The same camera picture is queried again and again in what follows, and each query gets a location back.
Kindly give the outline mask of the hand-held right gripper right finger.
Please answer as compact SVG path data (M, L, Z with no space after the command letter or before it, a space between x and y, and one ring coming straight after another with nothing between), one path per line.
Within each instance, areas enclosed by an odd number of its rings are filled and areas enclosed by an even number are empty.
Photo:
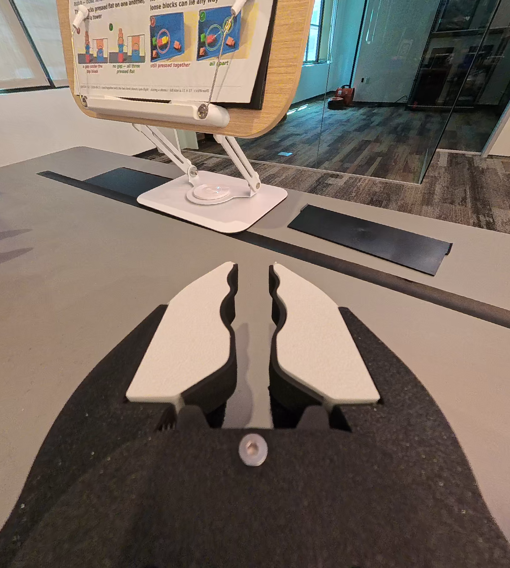
M271 402L288 417L309 406L331 412L369 405L381 395L336 302L312 282L275 262L269 267Z

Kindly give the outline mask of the red floor blower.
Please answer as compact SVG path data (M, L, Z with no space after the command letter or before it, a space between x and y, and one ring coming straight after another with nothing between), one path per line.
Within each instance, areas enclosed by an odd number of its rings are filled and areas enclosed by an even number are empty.
M350 85L342 85L336 89L334 96L328 99L329 110L344 110L354 104L355 88Z

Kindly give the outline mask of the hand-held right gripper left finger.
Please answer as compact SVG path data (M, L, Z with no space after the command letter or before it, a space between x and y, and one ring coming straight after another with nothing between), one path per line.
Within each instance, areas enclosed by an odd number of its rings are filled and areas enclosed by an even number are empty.
M195 405L206 415L227 402L237 385L237 289L238 266L228 261L170 300L125 393L130 402Z

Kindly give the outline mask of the wooden document stand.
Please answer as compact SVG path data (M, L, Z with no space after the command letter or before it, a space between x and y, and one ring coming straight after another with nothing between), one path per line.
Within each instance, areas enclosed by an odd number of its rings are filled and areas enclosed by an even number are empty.
M234 234L247 230L287 198L260 181L236 138L256 138L276 126L293 101L310 27L310 1L275 1L270 52L260 108L198 101L152 101L75 93L73 32L87 17L57 1L70 89L82 112L130 123L166 155L176 173L137 202L196 225Z

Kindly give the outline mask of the printed instruction sheet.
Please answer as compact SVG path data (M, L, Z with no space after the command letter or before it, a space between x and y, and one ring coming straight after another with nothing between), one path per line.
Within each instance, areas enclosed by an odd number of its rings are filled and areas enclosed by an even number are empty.
M260 108L275 1L69 1L75 93Z

